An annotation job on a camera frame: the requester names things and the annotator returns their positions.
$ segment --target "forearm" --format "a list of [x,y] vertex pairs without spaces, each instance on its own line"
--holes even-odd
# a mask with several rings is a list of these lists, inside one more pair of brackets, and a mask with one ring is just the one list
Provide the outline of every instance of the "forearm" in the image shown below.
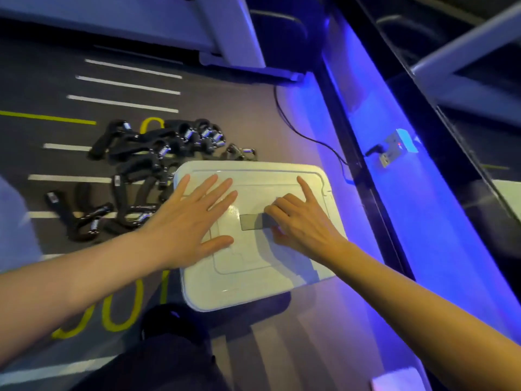
[[514,390],[521,348],[464,310],[347,243],[328,266],[454,389]]
[[0,275],[0,365],[72,315],[157,269],[134,233]]

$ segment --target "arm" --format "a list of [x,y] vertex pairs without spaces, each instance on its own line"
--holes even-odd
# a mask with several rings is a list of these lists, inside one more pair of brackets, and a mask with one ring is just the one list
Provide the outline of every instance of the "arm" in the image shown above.
[[514,391],[521,347],[452,303],[348,242],[297,179],[306,202],[288,194],[265,212],[280,225],[274,239],[331,269],[358,292],[452,390]]
[[181,202],[189,179],[181,179],[142,228],[0,275],[0,366],[126,284],[157,270],[190,266],[229,246],[230,236],[201,240],[237,197],[234,191],[215,204],[231,179],[206,194],[217,181],[214,175]]

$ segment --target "white plastic box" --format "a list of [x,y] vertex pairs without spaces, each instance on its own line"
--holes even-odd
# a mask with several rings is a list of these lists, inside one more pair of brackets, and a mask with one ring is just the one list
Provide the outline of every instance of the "white plastic box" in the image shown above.
[[185,301],[194,310],[212,311],[290,291],[334,276],[328,268],[273,242],[262,222],[264,207],[287,193],[305,200],[297,176],[309,184],[318,203],[345,236],[335,199],[324,171],[316,166],[286,163],[194,160],[174,176],[190,174],[186,194],[217,173],[219,181],[233,178],[230,190],[238,197],[212,226],[208,238],[230,235],[230,248],[182,270]]

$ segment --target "hand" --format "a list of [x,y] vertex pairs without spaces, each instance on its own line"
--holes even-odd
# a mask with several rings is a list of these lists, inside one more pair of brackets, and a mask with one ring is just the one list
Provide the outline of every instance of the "hand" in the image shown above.
[[306,202],[288,193],[264,209],[279,224],[271,229],[273,239],[327,266],[332,254],[349,242],[324,213],[306,181],[302,177],[296,180]]
[[214,174],[183,198],[189,181],[190,175],[183,177],[170,199],[147,223],[132,232],[150,248],[150,256],[160,261],[159,269],[191,266],[233,243],[231,236],[218,236],[201,243],[206,232],[237,198],[237,191],[233,191],[216,204],[231,187],[232,179],[206,193],[217,181]]

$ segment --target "black pants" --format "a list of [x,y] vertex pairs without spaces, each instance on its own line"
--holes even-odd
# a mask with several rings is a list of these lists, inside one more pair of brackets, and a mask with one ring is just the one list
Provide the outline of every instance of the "black pants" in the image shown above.
[[184,337],[164,334],[141,342],[91,373],[72,391],[228,391],[215,358]]

